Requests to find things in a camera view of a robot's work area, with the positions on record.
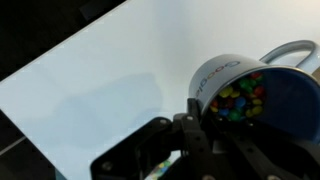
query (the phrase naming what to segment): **white table surface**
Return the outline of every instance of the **white table surface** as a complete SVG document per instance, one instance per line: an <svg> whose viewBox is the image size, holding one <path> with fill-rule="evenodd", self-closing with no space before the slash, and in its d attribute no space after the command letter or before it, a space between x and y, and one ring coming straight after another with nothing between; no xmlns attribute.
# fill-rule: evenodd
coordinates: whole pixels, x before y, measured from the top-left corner
<svg viewBox="0 0 320 180"><path fill-rule="evenodd" d="M320 43L320 1L129 0L0 84L0 108L68 179L155 116L185 112L195 70Z"/></svg>

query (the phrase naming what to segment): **dark background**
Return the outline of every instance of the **dark background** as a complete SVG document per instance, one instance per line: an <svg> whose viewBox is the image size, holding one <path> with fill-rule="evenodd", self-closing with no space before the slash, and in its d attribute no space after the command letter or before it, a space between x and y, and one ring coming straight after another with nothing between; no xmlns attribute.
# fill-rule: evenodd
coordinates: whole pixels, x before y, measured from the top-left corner
<svg viewBox="0 0 320 180"><path fill-rule="evenodd" d="M0 80L87 26L124 0L0 0ZM0 113L0 179L55 179L54 167Z"/></svg>

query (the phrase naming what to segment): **mug handle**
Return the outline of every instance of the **mug handle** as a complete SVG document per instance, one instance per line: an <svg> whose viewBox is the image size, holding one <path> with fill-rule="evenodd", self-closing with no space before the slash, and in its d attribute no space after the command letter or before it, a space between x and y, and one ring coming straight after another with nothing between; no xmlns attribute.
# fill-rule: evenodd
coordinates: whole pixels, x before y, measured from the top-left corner
<svg viewBox="0 0 320 180"><path fill-rule="evenodd" d="M320 47L313 41L300 40L289 42L272 50L263 56L260 61L270 64L281 56L300 51L310 51L310 53L296 67L308 73L314 72L320 66Z"/></svg>

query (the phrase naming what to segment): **colorful candy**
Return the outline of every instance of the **colorful candy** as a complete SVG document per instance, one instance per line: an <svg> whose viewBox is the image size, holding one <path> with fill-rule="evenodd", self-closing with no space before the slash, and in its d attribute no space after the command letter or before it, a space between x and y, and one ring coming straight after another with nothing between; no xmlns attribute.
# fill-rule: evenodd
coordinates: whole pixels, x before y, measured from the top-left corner
<svg viewBox="0 0 320 180"><path fill-rule="evenodd" d="M211 102L211 111L236 122L260 115L266 99L263 78L261 72L254 72L227 86Z"/></svg>

